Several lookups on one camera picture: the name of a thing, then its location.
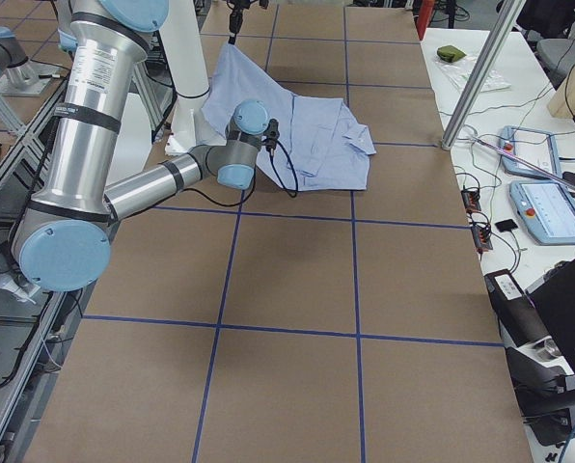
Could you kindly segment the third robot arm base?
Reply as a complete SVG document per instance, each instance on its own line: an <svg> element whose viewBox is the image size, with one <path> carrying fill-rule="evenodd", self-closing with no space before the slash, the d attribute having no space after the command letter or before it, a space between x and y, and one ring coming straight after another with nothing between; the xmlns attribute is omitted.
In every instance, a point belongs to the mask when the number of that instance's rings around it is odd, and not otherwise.
<svg viewBox="0 0 575 463"><path fill-rule="evenodd" d="M58 78L55 65L30 60L14 32L0 26L0 93L8 96L38 96L52 79Z"/></svg>

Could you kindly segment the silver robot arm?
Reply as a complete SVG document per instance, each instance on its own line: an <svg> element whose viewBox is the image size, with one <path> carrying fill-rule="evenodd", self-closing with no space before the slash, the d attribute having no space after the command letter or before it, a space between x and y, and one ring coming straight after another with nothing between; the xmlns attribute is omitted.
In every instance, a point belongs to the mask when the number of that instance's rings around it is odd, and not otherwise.
<svg viewBox="0 0 575 463"><path fill-rule="evenodd" d="M189 1L77 1L70 29L77 47L65 99L54 109L56 132L47 178L14 232L11 252L22 275L49 291L94 282L108 265L106 233L204 179L247 189L269 116L246 100L233 110L221 146L194 144L156 167L108 182L133 71L158 33L177 92L177 120L196 138L207 94L199 25Z"/></svg>

